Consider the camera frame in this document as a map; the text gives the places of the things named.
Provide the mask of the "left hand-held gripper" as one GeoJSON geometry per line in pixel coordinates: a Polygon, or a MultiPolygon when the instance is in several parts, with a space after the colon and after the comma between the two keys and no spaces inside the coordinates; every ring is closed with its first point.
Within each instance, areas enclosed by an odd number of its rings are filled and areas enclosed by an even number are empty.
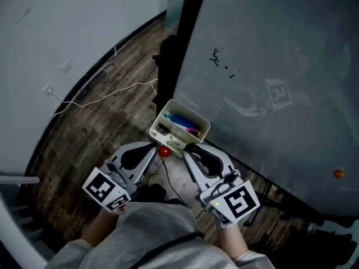
{"type": "Polygon", "coordinates": [[[131,201],[137,183],[150,168],[157,150],[152,142],[121,146],[101,168],[95,167],[82,189],[108,212],[131,201]]]}

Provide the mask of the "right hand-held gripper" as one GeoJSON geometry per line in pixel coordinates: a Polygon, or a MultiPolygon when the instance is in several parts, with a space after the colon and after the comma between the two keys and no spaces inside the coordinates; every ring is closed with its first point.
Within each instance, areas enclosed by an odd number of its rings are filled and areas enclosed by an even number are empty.
{"type": "Polygon", "coordinates": [[[233,170],[225,152],[203,143],[188,144],[183,150],[183,160],[199,190],[205,190],[199,194],[204,210],[215,217],[221,228],[237,224],[260,207],[252,184],[233,170]],[[211,176],[224,175],[214,184],[211,176]]]}

